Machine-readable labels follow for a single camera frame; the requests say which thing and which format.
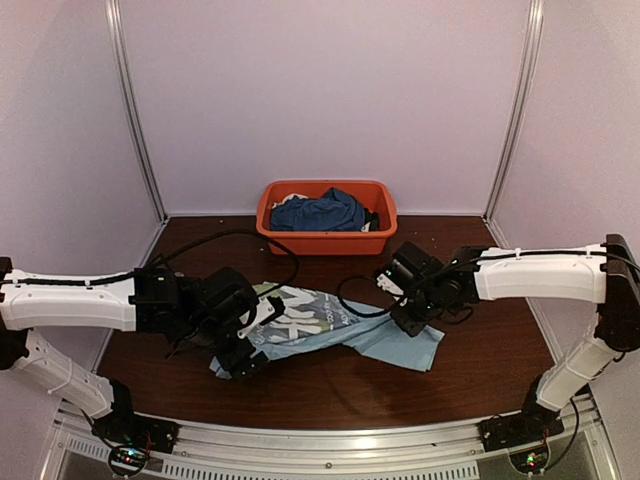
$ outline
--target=blue clothing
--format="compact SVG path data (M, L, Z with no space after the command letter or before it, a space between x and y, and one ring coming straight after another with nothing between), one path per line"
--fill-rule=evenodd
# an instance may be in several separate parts
M364 224L362 204L336 188L322 198L294 197L271 212L274 232L359 232Z
M270 284L259 285L264 290ZM273 322L259 326L248 338L270 361L332 345L347 345L361 355L399 367L425 372L431 369L444 333L432 327L411 338L400 330L389 315L362 318L344 310L334 295L302 288L282 287L277 291L285 313ZM364 312L377 307L349 302ZM217 359L211 370L220 378L231 378Z

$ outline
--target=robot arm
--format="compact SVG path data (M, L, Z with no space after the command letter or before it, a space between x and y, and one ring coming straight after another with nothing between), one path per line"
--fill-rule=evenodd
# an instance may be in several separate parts
M522 412L479 425L485 450L491 451L561 432L557 417L571 397L621 353L640 348L640 278L634 263L620 235L608 235L603 245L568 250L464 247L447 265L407 243L376 276L378 286L399 300L391 316L411 336L434 318L457 315L480 301L554 297L597 305L597 325L533 382Z
M0 370L14 369L79 407L96 433L112 442L171 452L178 425L134 413L129 389L76 365L34 327L95 326L162 333L177 345L209 347L236 379L267 359L254 355L247 333L284 312L273 297L259 298L231 268L201 280L166 269L138 269L110 277L43 276L13 269L0 258Z

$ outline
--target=orange plastic tub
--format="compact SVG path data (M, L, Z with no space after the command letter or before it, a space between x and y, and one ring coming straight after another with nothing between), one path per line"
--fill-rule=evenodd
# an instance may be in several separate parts
M270 230L271 206L287 195L300 193L320 198L331 187L353 195L365 208L380 215L377 232L273 232ZM396 205L387 187L379 182L365 181L286 181L267 187L258 206L258 232L289 247L298 255L379 255L387 239L398 230ZM285 252L273 245L276 255Z

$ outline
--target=wooden tabletop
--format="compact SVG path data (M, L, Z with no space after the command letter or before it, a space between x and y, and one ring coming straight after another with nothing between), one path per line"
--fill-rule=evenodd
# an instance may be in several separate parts
M174 218L154 255L229 228L252 228L254 217ZM462 245L492 245L476 217L400 217L383 255L302 257L296 286L335 292L344 277L371 275L410 240L446 261ZM251 282L278 281L291 269L251 237L229 237L199 247L172 266L207 276L225 265ZM373 284L355 282L347 297L385 306ZM446 332L430 372L419 373L360 356L344 346L272 362L245 383L220 380L211 355L194 351L165 360L161 335L116 332L100 374L131 389L138 411L199 422L258 428L360 429L424 425L519 409L531 381L552 365L549 351L523 299L483 302Z

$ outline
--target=white wall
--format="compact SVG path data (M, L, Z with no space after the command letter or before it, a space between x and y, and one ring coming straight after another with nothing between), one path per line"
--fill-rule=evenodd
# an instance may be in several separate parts
M402 213L486 205L527 0L136 0L122 16L171 214L255 213L281 179L378 179Z
M497 222L512 246L626 236L640 258L640 3L547 2L542 45ZM593 307L541 303L562 350ZM594 384L624 478L636 479L640 355Z
M129 269L156 230L118 90L104 1L0 4L0 255L42 273ZM50 329L90 366L103 329ZM34 478L57 400L0 372L0 477Z

